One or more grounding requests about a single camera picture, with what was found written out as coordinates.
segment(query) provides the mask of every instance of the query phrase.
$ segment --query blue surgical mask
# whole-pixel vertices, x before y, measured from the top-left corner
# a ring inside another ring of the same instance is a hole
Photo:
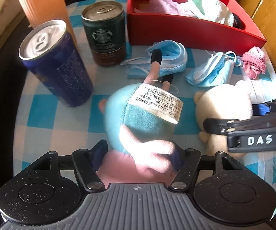
[[[151,55],[156,48],[162,52],[159,77],[185,71],[188,60],[185,47],[175,41],[165,40],[146,49],[146,57],[138,57],[121,62],[121,65],[132,65],[126,71],[127,78],[145,78],[148,75],[151,68]]]
[[[233,72],[234,66],[241,65],[234,52],[216,53],[202,65],[194,68],[186,75],[186,80],[200,87],[209,87],[227,84]]]

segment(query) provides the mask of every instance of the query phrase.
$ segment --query cream teddy bear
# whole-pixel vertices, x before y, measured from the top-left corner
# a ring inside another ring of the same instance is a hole
[[[250,88],[244,80],[236,85],[218,85],[207,92],[198,91],[194,95],[196,104],[196,119],[202,130],[200,140],[207,147],[207,155],[215,155],[217,151],[227,151],[226,136],[209,134],[204,131],[203,122],[206,118],[245,120],[252,117]],[[234,158],[240,158],[245,153],[229,153]]]

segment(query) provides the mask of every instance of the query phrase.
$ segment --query teddy bear ear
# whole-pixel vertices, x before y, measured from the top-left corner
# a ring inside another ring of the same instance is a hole
[[[238,87],[239,89],[241,89],[242,91],[244,91],[246,94],[250,95],[252,92],[252,89],[250,87],[250,85],[245,82],[244,80],[239,80],[236,84],[235,87]]]
[[[197,91],[193,96],[193,101],[195,104],[200,100],[200,98],[204,95],[205,92],[203,91]]]

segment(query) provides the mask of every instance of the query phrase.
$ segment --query metal screw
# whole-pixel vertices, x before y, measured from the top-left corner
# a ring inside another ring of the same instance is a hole
[[[187,185],[184,182],[173,182],[171,186],[176,190],[185,189],[187,187]]]
[[[229,128],[226,130],[227,133],[231,132],[231,131],[234,131],[236,128]]]
[[[92,190],[98,190],[102,186],[103,186],[103,184],[100,182],[90,182],[90,183],[88,183],[87,188],[92,189]]]

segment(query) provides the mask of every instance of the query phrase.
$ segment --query can lid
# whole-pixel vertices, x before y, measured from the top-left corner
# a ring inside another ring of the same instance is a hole
[[[122,12],[121,3],[101,1],[86,7],[82,12],[82,18],[87,21],[105,21],[117,17]]]
[[[21,43],[19,57],[23,60],[35,59],[50,50],[66,32],[62,20],[45,22],[31,31]]]

